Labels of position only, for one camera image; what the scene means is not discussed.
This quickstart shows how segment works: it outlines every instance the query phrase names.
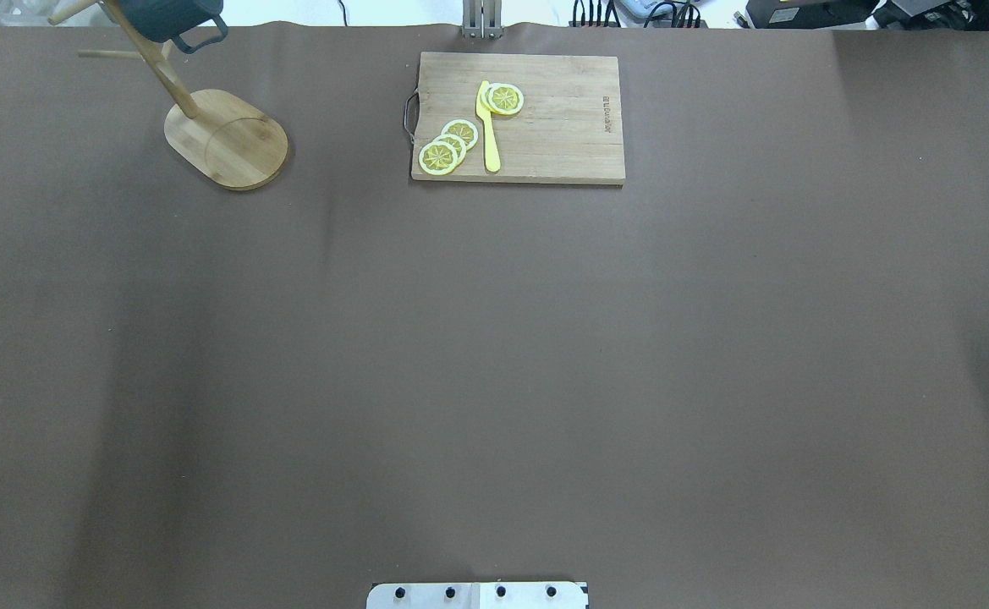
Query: mug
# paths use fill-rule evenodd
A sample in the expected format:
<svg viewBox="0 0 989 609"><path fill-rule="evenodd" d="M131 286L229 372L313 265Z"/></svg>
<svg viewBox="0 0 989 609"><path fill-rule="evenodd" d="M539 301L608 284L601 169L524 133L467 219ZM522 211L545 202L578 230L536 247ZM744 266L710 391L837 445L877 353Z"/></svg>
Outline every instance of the mug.
<svg viewBox="0 0 989 609"><path fill-rule="evenodd" d="M223 0L118 0L118 5L143 37L153 42L173 40L174 46L186 54L227 38L227 24L220 19ZM209 19L216 22L220 35L196 47L186 45L182 34Z"/></svg>

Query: knife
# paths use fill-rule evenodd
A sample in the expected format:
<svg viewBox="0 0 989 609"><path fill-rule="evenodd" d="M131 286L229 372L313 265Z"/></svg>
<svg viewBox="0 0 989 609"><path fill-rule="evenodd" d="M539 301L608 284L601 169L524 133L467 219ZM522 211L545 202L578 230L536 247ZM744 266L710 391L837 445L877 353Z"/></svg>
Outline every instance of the knife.
<svg viewBox="0 0 989 609"><path fill-rule="evenodd" d="M490 173L498 173L502 169L502 156L497 154L491 111L483 105L483 93L486 93L487 86L490 86L490 80L483 80L482 84L479 84L479 93L475 94L475 115L483 121L483 159L486 161L486 170Z"/></svg>

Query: cutting board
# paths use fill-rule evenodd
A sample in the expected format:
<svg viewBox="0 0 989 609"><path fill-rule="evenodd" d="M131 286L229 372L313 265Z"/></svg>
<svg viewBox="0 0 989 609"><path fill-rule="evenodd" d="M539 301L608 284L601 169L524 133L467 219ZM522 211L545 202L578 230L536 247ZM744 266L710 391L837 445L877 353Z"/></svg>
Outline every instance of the cutting board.
<svg viewBox="0 0 989 609"><path fill-rule="evenodd" d="M483 165L483 124L475 115L483 80L508 82L525 93L519 114L494 115L502 155L498 173ZM618 58L426 52L420 57L418 104L415 180L625 184ZM475 123L479 143L452 173L430 176L418 165L418 151L456 118Z"/></svg>

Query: gray tablecloth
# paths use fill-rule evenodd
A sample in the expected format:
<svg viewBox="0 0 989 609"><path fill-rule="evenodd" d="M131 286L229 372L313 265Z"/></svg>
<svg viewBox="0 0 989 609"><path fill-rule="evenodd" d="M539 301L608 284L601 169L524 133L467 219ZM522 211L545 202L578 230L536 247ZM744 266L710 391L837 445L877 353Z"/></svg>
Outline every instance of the gray tablecloth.
<svg viewBox="0 0 989 609"><path fill-rule="evenodd" d="M0 30L0 608L989 608L989 35L234 28L251 193ZM416 184L423 50L615 54L622 189Z"/></svg>

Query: lemon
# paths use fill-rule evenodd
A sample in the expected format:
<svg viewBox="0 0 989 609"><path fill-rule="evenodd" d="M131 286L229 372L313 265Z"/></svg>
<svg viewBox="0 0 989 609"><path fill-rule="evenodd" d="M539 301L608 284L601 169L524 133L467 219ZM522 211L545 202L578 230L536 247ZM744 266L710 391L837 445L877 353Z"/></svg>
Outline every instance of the lemon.
<svg viewBox="0 0 989 609"><path fill-rule="evenodd" d="M506 84L506 82L492 82L486 88L483 96L483 103L491 112L502 115L514 115L520 112L520 108L525 107L525 93L522 93L517 86Z"/></svg>
<svg viewBox="0 0 989 609"><path fill-rule="evenodd" d="M443 134L456 135L457 138L464 140L464 145L467 146L468 150L475 147L475 143L479 141L479 128L470 120L464 120L462 118L448 121L448 123L445 123L445 127L441 132Z"/></svg>
<svg viewBox="0 0 989 609"><path fill-rule="evenodd" d="M453 144L443 140L435 140L423 146L420 150L420 167L432 176L444 176L456 169L459 155Z"/></svg>
<svg viewBox="0 0 989 609"><path fill-rule="evenodd" d="M456 150L456 163L459 165L464 162L464 156L468 154L468 144L464 142L464 138L460 138L459 135L454 134L441 134L435 138L436 142L448 142L453 150Z"/></svg>

